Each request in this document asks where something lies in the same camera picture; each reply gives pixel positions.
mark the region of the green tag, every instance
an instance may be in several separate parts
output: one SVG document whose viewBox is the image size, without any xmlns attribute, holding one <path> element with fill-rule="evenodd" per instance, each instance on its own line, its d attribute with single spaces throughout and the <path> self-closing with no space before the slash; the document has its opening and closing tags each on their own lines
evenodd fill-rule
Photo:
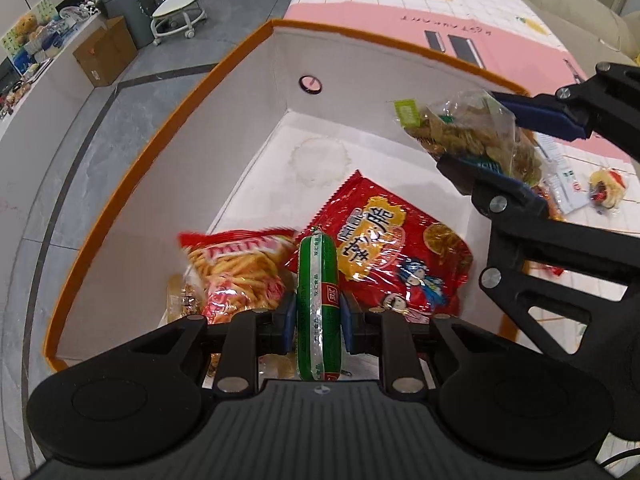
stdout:
<svg viewBox="0 0 640 480">
<path fill-rule="evenodd" d="M 420 114 L 413 99 L 394 101 L 394 108 L 396 109 L 400 126 L 403 128 L 417 128 L 420 126 Z"/>
</svg>

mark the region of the dark floor stripe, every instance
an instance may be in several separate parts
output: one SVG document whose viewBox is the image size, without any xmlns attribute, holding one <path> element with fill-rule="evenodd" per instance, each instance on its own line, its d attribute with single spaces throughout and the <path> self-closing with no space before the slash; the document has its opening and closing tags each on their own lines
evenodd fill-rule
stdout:
<svg viewBox="0 0 640 480">
<path fill-rule="evenodd" d="M 183 77 L 187 75 L 210 72 L 211 69 L 215 67 L 215 65 L 216 63 L 190 66 L 186 68 L 180 68 L 178 70 L 169 70 L 167 72 L 159 72 L 156 74 L 140 76 L 134 79 L 129 79 L 127 81 L 121 81 L 117 83 L 116 87 L 113 89 L 111 95 L 107 99 L 107 102 L 104 104 L 104 106 L 100 110 L 100 113 L 98 113 L 98 116 L 95 118 L 94 123 L 89 128 L 89 131 L 87 132 L 86 137 L 84 138 L 84 141 L 82 142 L 82 145 L 78 150 L 78 153 L 76 153 L 74 161 L 71 163 L 71 168 L 69 169 L 65 181 L 62 184 L 62 188 L 60 189 L 60 193 L 58 194 L 58 198 L 49 218 L 49 223 L 47 223 L 47 229 L 44 233 L 42 245 L 40 246 L 38 261 L 36 262 L 36 268 L 33 273 L 33 280 L 31 281 L 29 301 L 27 303 L 27 313 L 24 319 L 24 336 L 22 339 L 22 366 L 20 371 L 20 400 L 22 404 L 24 445 L 26 447 L 29 469 L 32 473 L 35 471 L 36 465 L 33 453 L 33 439 L 31 438 L 31 432 L 29 431 L 29 427 L 27 425 L 26 407 L 27 400 L 29 399 L 29 360 L 31 357 L 31 330 L 33 329 L 33 315 L 35 312 L 36 302 L 38 300 L 38 289 L 40 288 L 40 280 L 42 279 L 44 262 L 47 258 L 47 253 L 49 252 L 53 231 L 56 227 L 56 223 L 58 222 L 60 212 L 62 211 L 62 206 L 65 203 L 66 195 L 71 188 L 71 183 L 73 182 L 73 179 L 78 172 L 78 168 L 82 163 L 84 155 L 89 149 L 89 145 L 91 144 L 92 140 L 94 140 L 95 133 L 98 131 L 100 124 L 102 124 L 102 121 L 106 117 L 108 111 L 110 110 L 111 106 L 122 90 L 124 90 L 125 88 L 132 88 L 133 86 L 139 86 L 154 81 L 164 81 L 167 79 Z"/>
</svg>

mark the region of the red snack bag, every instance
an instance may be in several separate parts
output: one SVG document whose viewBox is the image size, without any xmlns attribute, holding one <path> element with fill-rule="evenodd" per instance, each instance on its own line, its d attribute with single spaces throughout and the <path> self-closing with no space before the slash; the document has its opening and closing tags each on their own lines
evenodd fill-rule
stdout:
<svg viewBox="0 0 640 480">
<path fill-rule="evenodd" d="M 178 236 L 207 297 L 201 314 L 209 324 L 226 323 L 252 308 L 273 310 L 285 286 L 280 277 L 294 249 L 291 229 L 226 231 Z"/>
<path fill-rule="evenodd" d="M 340 289 L 365 306 L 392 308 L 408 321 L 457 315 L 456 291 L 472 255 L 446 225 L 383 189 L 359 171 L 340 186 L 302 231 L 318 227 L 335 242 Z M 296 272 L 297 254 L 288 263 Z"/>
</svg>

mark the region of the cartoon character with blue hair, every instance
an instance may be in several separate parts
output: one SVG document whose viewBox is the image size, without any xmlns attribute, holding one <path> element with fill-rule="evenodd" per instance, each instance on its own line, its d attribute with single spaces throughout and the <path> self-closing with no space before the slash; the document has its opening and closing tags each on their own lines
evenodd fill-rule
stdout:
<svg viewBox="0 0 640 480">
<path fill-rule="evenodd" d="M 430 310 L 446 304 L 446 298 L 442 288 L 444 281 L 440 278 L 428 276 L 429 269 L 418 258 L 406 258 L 398 269 L 398 278 L 406 285 L 407 300 L 411 303 L 423 303 L 422 298 L 416 297 L 416 293 L 424 296 Z"/>
</svg>

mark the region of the cardboard box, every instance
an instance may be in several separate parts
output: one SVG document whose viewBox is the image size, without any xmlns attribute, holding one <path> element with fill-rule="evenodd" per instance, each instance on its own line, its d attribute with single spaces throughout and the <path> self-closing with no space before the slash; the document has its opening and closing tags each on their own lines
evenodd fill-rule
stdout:
<svg viewBox="0 0 640 480">
<path fill-rule="evenodd" d="M 99 28 L 74 52 L 82 70 L 95 87 L 109 86 L 138 50 L 122 16 L 107 20 L 107 28 Z"/>
</svg>

